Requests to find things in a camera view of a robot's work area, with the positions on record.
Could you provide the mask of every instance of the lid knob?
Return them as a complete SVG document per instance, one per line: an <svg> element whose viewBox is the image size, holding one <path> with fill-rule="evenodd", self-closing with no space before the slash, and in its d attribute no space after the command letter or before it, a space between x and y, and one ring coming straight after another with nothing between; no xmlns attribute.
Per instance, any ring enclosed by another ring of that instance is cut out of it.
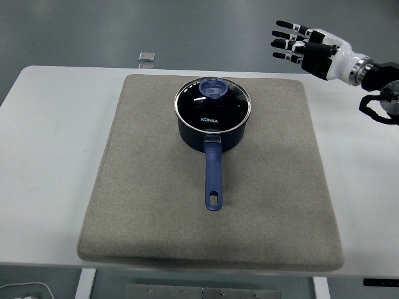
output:
<svg viewBox="0 0 399 299"><path fill-rule="evenodd" d="M212 100L225 95L228 89L227 83L220 78L206 78L199 84L199 91Z"/></svg>

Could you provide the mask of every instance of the lid rim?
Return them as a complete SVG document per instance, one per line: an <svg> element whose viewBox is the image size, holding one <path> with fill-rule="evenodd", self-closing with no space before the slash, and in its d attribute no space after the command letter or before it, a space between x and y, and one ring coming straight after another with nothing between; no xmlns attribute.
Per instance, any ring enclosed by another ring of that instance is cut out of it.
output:
<svg viewBox="0 0 399 299"><path fill-rule="evenodd" d="M181 95L181 93L183 92L183 90L184 90L185 88L187 88L187 86L189 86L189 85L191 85L191 84L193 84L193 83L196 83L196 82L200 82L200 81L202 81L202 80L204 80L204 79L207 79L207 78L217 78L217 77L201 77L201 78L194 79L194 80L192 80L192 81L190 81L190 82L184 84L184 85L177 91L177 93L176 93L176 95L175 95L175 113L176 113L176 115L177 115L179 121L181 121L181 122L182 122L184 125L186 125L187 127L191 128L191 129L193 129L193 130L195 130L195 131L198 131L198 132L200 132L200 133L204 133L204 134L224 134L224 133L229 133L229 132L231 132L231 131L234 131L234 130L238 129L240 126L243 126L243 125L248 121L248 118L249 118L249 116L250 116L250 114L251 114L251 109L252 109L251 98L249 97L249 95L247 94L247 92L245 91L245 89L243 89L240 85L238 85L237 83L235 83L235 82L233 82L233 81L231 81L231 80L229 80L229 79L225 79L225 78L221 78L221 79L224 80L224 81L226 81L227 83L230 83L231 85L235 86L236 88L238 88L238 89L244 94L245 99L246 99L247 104L248 104L248 111L247 111L247 113L246 113L246 116L244 117L244 119L243 119L238 125L236 125L236 126L230 128L230 129L228 129L228 130L218 131L218 132L210 132L210 131L205 131L205 130L201 130L201 129L195 128L195 127L192 126L191 124L187 123L187 122L181 117L181 115L180 115L180 113L179 113L179 110L178 110L178 107L177 107L177 102L178 102L179 96Z"/></svg>

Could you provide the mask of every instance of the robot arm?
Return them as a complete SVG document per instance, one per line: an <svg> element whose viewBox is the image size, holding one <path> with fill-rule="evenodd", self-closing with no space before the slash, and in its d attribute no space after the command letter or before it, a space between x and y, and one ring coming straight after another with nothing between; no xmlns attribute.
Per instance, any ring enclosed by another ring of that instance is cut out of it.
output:
<svg viewBox="0 0 399 299"><path fill-rule="evenodd" d="M339 79L353 86L361 84L369 92L381 91L388 83L399 80L398 64L374 64L370 57L352 51L347 41L327 31L285 21L276 24L299 35L273 31L272 35L280 39L274 40L272 46L288 51L275 52L273 56L299 64L318 78Z"/></svg>

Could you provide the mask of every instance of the konka logo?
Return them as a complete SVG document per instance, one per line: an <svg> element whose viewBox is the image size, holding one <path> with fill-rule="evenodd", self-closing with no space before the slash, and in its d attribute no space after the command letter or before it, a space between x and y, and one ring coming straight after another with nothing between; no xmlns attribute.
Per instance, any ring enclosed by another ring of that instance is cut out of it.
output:
<svg viewBox="0 0 399 299"><path fill-rule="evenodd" d="M203 117L201 117L201 121L207 121L209 123L218 123L218 120L213 120L211 118L203 118Z"/></svg>

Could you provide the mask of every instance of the navy blue saucepan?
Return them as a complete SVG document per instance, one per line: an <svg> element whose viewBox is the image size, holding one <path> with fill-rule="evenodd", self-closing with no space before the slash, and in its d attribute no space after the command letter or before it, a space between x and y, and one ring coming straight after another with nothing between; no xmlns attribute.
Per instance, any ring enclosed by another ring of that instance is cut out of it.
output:
<svg viewBox="0 0 399 299"><path fill-rule="evenodd" d="M235 147L243 137L251 100L230 80L199 78L179 89L175 112L182 139L205 153L205 206L218 211L223 205L221 153Z"/></svg>

